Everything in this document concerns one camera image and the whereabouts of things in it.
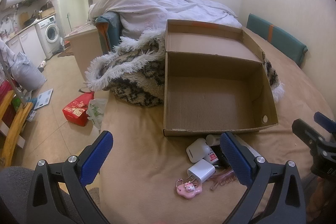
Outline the person right hand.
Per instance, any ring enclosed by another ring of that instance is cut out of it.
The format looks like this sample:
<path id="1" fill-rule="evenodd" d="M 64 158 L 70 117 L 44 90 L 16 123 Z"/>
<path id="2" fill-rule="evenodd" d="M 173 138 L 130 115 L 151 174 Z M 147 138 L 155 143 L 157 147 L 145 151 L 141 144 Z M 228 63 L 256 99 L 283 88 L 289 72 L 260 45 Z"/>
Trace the person right hand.
<path id="1" fill-rule="evenodd" d="M 316 220 L 335 195 L 335 183 L 321 177 L 317 177 L 315 181 L 317 185 L 306 206 L 307 223 Z"/>

